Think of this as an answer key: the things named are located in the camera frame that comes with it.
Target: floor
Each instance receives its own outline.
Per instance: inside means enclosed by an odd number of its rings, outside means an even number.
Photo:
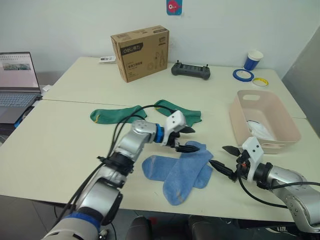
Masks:
[[[41,202],[0,195],[0,206],[0,238],[2,240],[40,240],[51,229],[56,219],[54,207]],[[182,226],[188,219],[188,216],[183,214],[120,209],[113,221],[118,240],[126,238],[132,220],[139,215],[147,219],[151,218],[152,228],[155,231],[165,225]],[[210,221],[216,226],[217,236],[222,240],[296,239],[285,233],[271,233],[265,229],[239,229],[217,217],[210,218]],[[107,239],[114,240],[111,226],[108,225],[107,229]]]

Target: blue sock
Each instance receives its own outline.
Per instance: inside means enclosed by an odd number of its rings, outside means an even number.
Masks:
[[[179,205],[188,197],[201,169],[213,155],[204,144],[189,141],[186,144],[201,148],[192,153],[182,153],[163,183],[163,194],[171,205]]]
[[[177,160],[178,159],[172,157],[152,155],[143,161],[142,170],[147,179],[164,182]],[[212,168],[205,165],[199,172],[193,186],[197,189],[205,188],[210,180],[211,174]]]

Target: laptop keyboard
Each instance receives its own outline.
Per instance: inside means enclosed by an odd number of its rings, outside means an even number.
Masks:
[[[0,107],[25,107],[36,97],[34,94],[0,93]]]

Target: blue tape roll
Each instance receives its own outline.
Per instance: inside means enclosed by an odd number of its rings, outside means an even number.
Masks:
[[[238,72],[240,72],[240,71],[248,73],[248,78],[243,78],[243,77],[238,76],[237,74],[238,74]],[[234,77],[235,79],[237,79],[237,80],[239,80],[239,81],[241,81],[241,82],[251,82],[252,79],[254,79],[254,77],[255,77],[252,72],[250,72],[250,71],[248,71],[248,70],[245,70],[245,69],[236,69],[236,70],[233,71],[233,74],[232,74],[232,75],[233,75],[233,77]]]

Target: blue paper cup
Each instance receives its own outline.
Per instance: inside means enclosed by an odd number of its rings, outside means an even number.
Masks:
[[[246,58],[243,68],[248,71],[252,71],[253,69],[255,69],[255,67],[258,65],[258,63],[263,57],[264,55],[257,50],[249,51],[248,57]]]

